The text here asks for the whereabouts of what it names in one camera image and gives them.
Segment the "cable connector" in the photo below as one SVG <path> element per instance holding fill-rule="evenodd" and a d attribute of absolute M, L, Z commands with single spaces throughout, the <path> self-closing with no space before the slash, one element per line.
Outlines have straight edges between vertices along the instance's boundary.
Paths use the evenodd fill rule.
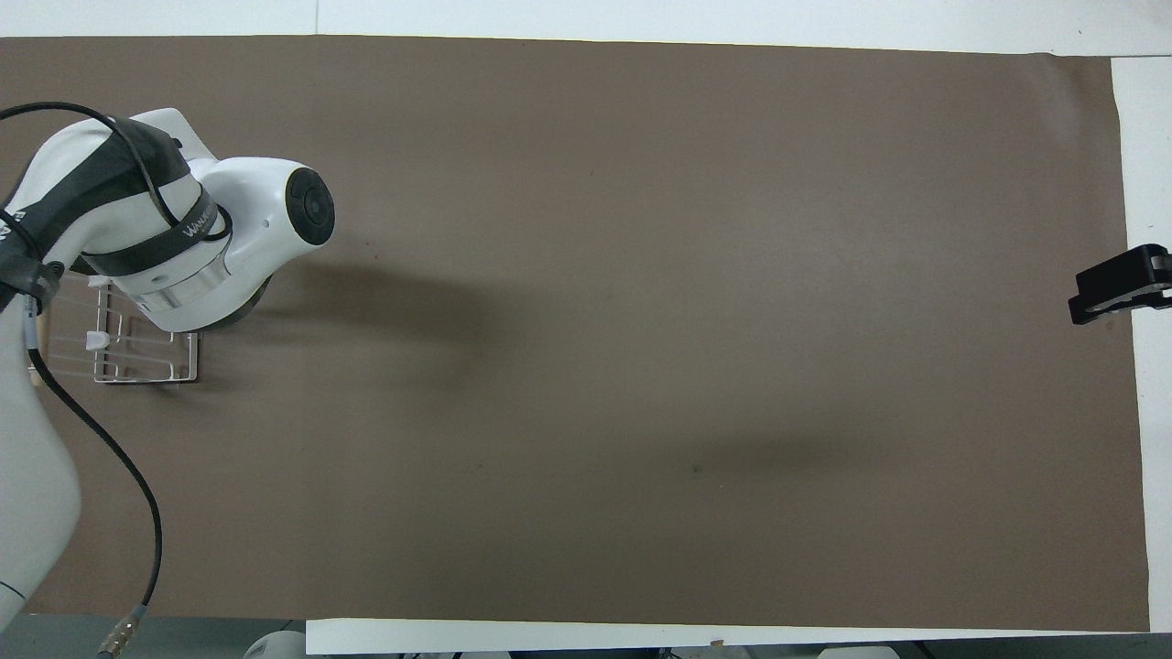
<path fill-rule="evenodd" d="M 110 631 L 110 636 L 105 637 L 101 647 L 97 648 L 98 657 L 103 659 L 107 657 L 109 659 L 117 659 L 118 654 L 122 654 L 122 651 L 127 647 L 127 644 L 130 643 L 130 638 L 138 631 L 138 623 L 142 621 L 145 614 L 146 607 L 139 604 L 135 606 L 135 610 L 129 616 L 118 620 L 118 624 Z"/>
<path fill-rule="evenodd" d="M 41 347 L 41 341 L 36 337 L 36 312 L 40 304 L 33 295 L 25 295 L 25 349 L 30 351 Z"/>

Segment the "white plastic clip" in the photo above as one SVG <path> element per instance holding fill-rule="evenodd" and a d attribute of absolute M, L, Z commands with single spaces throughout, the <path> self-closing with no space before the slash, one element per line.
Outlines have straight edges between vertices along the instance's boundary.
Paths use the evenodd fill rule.
<path fill-rule="evenodd" d="M 87 351 L 104 351 L 110 347 L 110 333 L 109 332 L 86 332 L 86 349 Z"/>

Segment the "brown paper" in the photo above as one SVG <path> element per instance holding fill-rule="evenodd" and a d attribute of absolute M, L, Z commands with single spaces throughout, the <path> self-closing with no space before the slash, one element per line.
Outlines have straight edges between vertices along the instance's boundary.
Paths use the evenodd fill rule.
<path fill-rule="evenodd" d="M 369 38 L 0 42 L 338 208 L 197 385 L 73 381 L 154 612 L 1146 630 L 1108 60 Z M 6 122 L 5 182 L 61 125 Z M 30 610 L 121 614 L 145 507 Z"/>

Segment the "white table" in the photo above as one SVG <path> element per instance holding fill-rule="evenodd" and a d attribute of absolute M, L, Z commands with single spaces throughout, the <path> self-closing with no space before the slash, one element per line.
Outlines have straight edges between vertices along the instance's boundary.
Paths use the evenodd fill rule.
<path fill-rule="evenodd" d="M 4 14 L 0 36 L 370 34 L 1109 55 L 1117 57 L 1112 70 L 1129 244 L 1172 243 L 1172 2 L 9 0 Z M 1139 311 L 1132 318 L 1151 629 L 1172 632 L 1172 312 Z M 654 647 L 714 640 L 763 645 L 1070 633 L 331 619 L 308 621 L 307 651 Z"/>

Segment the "white surface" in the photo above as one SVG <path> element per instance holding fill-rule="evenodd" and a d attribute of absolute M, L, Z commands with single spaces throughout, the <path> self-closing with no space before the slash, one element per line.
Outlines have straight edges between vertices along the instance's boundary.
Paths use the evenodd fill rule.
<path fill-rule="evenodd" d="M 382 652 L 492 652 L 594 647 L 700 647 L 868 643 L 933 638 L 1075 636 L 1086 632 L 1031 630 L 907 630 L 853 627 L 742 627 L 703 625 L 592 625 L 477 620 L 382 620 L 333 618 L 306 623 L 307 654 Z"/>
<path fill-rule="evenodd" d="M 0 36 L 313 34 L 315 0 L 4 0 Z"/>
<path fill-rule="evenodd" d="M 1167 0 L 319 0 L 322 34 L 1172 54 Z"/>
<path fill-rule="evenodd" d="M 1167 0 L 6 0 L 0 36 L 382 34 L 1172 54 Z"/>
<path fill-rule="evenodd" d="M 248 659 L 306 659 L 305 634 L 294 631 L 265 634 L 248 646 L 244 657 Z"/>
<path fill-rule="evenodd" d="M 0 312 L 0 582 L 32 597 L 57 562 L 81 512 L 73 460 L 28 379 L 25 295 Z M 0 633 L 23 605 L 0 597 Z"/>
<path fill-rule="evenodd" d="M 1115 60 L 1127 245 L 1172 244 L 1172 57 Z M 1172 631 L 1172 310 L 1131 314 L 1152 631 Z"/>

